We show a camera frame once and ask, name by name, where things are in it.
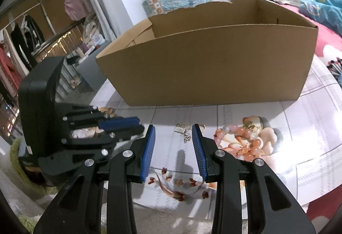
pink blanket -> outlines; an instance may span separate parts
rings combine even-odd
[[[290,5],[281,5],[293,12],[296,12],[298,15],[303,16],[304,18],[308,19],[310,22],[314,23],[315,25],[318,26],[318,38],[317,38],[317,43],[316,43],[316,50],[315,54],[319,57],[323,56],[323,49],[325,45],[332,45],[334,48],[342,52],[342,38],[340,35],[336,34],[334,31],[331,29],[327,28],[326,26],[317,23],[304,15],[300,14],[298,12],[298,8]]]

green rug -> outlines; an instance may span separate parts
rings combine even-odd
[[[22,223],[23,226],[33,234],[33,230],[35,229],[35,225],[37,222],[33,218],[28,218],[27,216],[18,216],[19,221]]]
[[[60,187],[43,187],[41,185],[33,183],[27,177],[27,175],[21,168],[19,164],[19,160],[18,160],[18,151],[19,151],[20,141],[21,141],[21,138],[17,138],[13,141],[13,144],[11,145],[11,149],[10,149],[10,160],[11,160],[13,169],[21,178],[23,185],[26,188],[36,191],[42,197],[48,194],[56,194],[60,190]]]

pink beaded bracelet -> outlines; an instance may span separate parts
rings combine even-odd
[[[237,142],[240,141],[240,143],[242,141],[241,138],[248,139],[250,143],[248,148],[239,150],[229,148],[228,153],[232,154],[237,159],[252,161],[263,153],[263,150],[260,149],[262,141],[258,139],[259,130],[260,127],[253,125],[250,121],[243,124],[242,127],[239,127],[238,125],[224,125],[222,129],[216,130],[214,140],[216,145],[219,145],[226,134],[234,134]]]

red clothing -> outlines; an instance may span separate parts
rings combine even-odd
[[[18,90],[21,77],[18,71],[15,69],[11,59],[6,55],[2,44],[0,44],[0,65],[7,78],[13,83],[14,89]]]

clothes rack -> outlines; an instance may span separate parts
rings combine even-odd
[[[30,11],[31,9],[35,8],[36,6],[38,6],[40,4],[41,3],[37,3],[36,5],[32,6],[31,8],[29,8],[26,11],[24,11],[23,13],[21,13],[18,17],[16,17],[10,23],[8,23],[3,29],[7,28],[9,25],[11,25],[11,23],[14,23],[15,20],[19,19],[21,16],[25,15],[28,11]]]

